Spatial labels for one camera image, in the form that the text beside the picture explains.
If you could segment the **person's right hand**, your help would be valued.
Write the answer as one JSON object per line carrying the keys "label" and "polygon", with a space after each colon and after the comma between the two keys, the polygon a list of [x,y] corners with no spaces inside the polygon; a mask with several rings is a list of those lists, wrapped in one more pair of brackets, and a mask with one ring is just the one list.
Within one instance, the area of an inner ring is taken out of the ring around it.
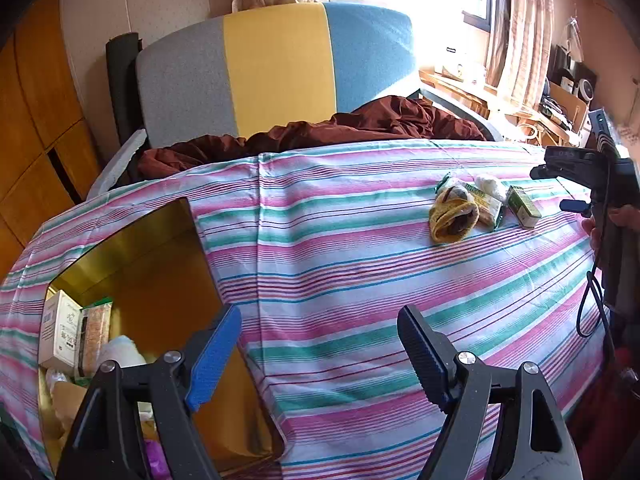
{"label": "person's right hand", "polygon": [[[634,206],[625,205],[620,208],[610,208],[608,210],[608,223],[614,224],[622,229],[634,232],[640,231],[640,210]],[[602,229],[604,221],[597,220],[593,216],[582,220],[582,230],[589,236],[590,247],[596,252],[601,245]]]}

